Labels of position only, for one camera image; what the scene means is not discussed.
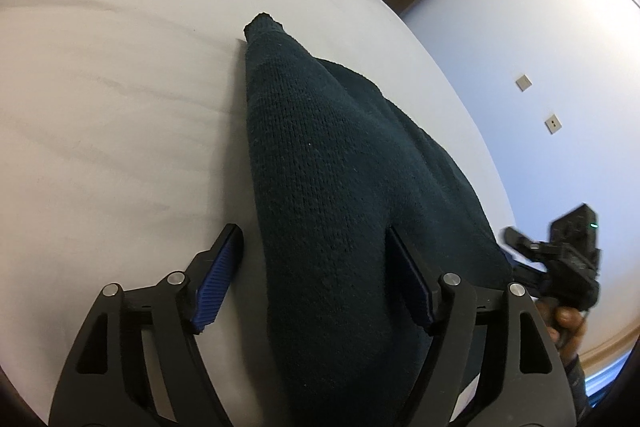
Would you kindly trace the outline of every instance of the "sleeve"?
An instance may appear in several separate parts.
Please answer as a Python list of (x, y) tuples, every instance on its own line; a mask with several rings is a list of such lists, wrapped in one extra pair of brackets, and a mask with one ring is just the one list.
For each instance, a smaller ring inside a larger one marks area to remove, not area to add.
[(575, 417), (580, 421), (591, 410), (580, 359), (575, 357), (564, 370), (566, 371), (567, 380), (569, 380), (571, 394), (574, 397)]

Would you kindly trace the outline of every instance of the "knit texture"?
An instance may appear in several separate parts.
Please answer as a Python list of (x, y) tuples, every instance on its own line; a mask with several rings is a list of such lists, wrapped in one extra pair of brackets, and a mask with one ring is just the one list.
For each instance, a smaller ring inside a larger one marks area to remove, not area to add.
[(475, 285), (503, 289), (511, 267), (458, 166), (374, 84), (266, 14), (244, 32), (270, 343), (294, 419), (389, 427), (428, 337), (387, 278), (385, 230)]

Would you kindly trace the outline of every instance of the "hand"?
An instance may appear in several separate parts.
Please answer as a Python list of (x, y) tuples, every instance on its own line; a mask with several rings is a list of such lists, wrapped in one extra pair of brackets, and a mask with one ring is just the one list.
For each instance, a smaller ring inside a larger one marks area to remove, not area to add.
[[(548, 304), (541, 299), (536, 302), (536, 307), (542, 319), (545, 321), (546, 330), (549, 332), (551, 340), (556, 344), (560, 339), (560, 333), (551, 326), (553, 323), (551, 309)], [(587, 321), (577, 309), (558, 306), (558, 308), (556, 308), (556, 322), (558, 325), (567, 329), (570, 337), (569, 341), (558, 350), (560, 360), (567, 366), (578, 355), (578, 349), (580, 349), (580, 344), (582, 344), (582, 340), (587, 332)]]

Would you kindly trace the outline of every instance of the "blue gripper pad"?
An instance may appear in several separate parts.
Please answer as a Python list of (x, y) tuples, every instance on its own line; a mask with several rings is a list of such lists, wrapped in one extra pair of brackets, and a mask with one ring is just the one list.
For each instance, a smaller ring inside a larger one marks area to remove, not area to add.
[(242, 261), (243, 250), (242, 230), (237, 225), (226, 225), (211, 250), (199, 253), (187, 269), (190, 279), (197, 284), (195, 309), (191, 317), (197, 333), (216, 320), (226, 291)]

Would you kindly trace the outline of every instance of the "dark green knit fabric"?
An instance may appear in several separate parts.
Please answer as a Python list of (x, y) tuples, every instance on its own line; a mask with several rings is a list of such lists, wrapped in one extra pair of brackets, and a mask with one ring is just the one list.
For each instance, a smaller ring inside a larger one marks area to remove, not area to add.
[(387, 280), (385, 230), (476, 285), (504, 288), (510, 265), (460, 169), (374, 84), (266, 14), (244, 31), (270, 342), (294, 419), (389, 427), (428, 338)]

